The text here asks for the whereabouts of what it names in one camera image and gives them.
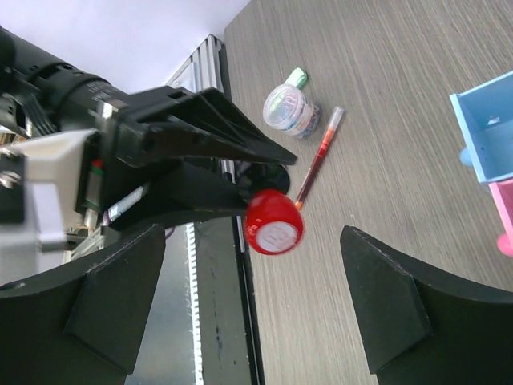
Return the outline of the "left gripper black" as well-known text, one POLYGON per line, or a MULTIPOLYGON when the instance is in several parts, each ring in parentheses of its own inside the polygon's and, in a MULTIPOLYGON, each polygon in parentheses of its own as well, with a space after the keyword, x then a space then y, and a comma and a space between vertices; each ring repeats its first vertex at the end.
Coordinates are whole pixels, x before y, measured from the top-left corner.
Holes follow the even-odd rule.
POLYGON ((78 213, 104 212, 149 185, 110 223, 115 231, 242 216, 259 192, 286 194, 290 178, 279 164, 297 161, 214 88, 193 94, 160 87, 128 95, 112 86, 83 86, 74 93, 74 126, 98 131, 84 150, 78 213), (219 174, 185 162, 192 157, 246 162, 219 174))

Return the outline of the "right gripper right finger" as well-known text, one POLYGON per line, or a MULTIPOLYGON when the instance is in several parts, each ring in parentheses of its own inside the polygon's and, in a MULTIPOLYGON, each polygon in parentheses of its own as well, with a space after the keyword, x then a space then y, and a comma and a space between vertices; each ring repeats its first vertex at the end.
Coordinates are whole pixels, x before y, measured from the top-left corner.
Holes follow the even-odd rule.
POLYGON ((380 384, 510 384, 512 293, 470 281, 346 226, 345 275, 380 384))

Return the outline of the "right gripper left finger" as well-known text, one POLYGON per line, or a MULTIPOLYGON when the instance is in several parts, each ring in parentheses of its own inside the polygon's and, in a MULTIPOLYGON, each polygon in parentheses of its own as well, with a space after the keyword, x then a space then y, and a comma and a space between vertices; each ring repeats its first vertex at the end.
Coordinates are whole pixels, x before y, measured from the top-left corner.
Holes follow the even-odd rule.
POLYGON ((164 259, 151 225, 1 287, 3 384, 123 384, 135 370, 164 259))

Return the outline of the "red black stamp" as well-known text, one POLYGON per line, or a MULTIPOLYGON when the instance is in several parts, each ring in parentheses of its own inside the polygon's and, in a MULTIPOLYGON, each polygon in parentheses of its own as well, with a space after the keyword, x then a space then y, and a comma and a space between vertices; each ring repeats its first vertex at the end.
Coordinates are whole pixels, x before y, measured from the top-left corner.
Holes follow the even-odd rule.
POLYGON ((282 192, 265 189, 249 202, 244 219, 248 244, 264 255, 281 255, 294 249, 304 234, 296 205, 282 192))

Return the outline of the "pink plastic bin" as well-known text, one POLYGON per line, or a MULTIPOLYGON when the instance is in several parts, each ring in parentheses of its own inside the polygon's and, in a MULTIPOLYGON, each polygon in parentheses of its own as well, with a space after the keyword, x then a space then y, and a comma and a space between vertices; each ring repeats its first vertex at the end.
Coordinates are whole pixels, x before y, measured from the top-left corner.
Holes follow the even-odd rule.
POLYGON ((512 257, 512 179, 491 183, 490 190, 504 228, 497 246, 501 253, 512 257))

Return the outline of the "light blue front bin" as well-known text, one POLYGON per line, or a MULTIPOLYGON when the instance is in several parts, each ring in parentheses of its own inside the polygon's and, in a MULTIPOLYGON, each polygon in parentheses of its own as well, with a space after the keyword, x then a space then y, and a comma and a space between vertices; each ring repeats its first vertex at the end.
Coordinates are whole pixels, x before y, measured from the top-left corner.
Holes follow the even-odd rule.
POLYGON ((480 184, 512 178, 512 73, 450 96, 480 184))

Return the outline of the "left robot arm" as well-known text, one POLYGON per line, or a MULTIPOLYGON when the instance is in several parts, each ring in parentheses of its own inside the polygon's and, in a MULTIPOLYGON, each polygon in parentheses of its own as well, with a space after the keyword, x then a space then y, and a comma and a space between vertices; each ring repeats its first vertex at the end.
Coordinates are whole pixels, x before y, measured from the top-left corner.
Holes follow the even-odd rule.
POLYGON ((244 214, 260 191, 289 191, 296 157, 269 139, 221 91, 162 86, 129 95, 8 30, 1 33, 3 120, 36 138, 91 129, 74 209, 109 209, 145 195, 114 230, 172 227, 244 214))

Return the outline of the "clear paperclip jar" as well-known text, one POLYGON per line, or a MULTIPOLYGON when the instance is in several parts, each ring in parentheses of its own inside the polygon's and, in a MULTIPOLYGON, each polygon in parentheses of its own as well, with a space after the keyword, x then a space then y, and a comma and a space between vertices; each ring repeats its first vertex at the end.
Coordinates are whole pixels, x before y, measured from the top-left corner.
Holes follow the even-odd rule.
POLYGON ((320 119, 320 108, 299 88, 284 83, 275 87, 263 106, 268 126, 296 139, 311 135, 320 119))

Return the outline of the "green mini highlighter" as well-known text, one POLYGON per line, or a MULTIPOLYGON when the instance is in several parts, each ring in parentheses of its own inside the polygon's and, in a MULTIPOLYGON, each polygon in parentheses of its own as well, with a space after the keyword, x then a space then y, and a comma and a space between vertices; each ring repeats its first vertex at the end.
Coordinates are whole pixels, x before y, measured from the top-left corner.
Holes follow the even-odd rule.
POLYGON ((302 89, 307 82, 309 81, 309 77, 306 71, 301 69, 300 67, 296 67, 289 74, 288 78, 285 80, 285 84, 294 86, 297 89, 302 89))

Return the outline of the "aluminium frame rail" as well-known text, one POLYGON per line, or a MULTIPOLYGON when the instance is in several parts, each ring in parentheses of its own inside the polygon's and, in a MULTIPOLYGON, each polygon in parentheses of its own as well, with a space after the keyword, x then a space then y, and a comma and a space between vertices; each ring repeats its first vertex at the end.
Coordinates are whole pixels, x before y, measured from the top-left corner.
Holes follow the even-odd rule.
POLYGON ((191 92, 199 92, 211 87, 224 92, 220 63, 220 53, 223 45, 217 37, 210 34, 166 84, 173 88, 184 88, 191 92))

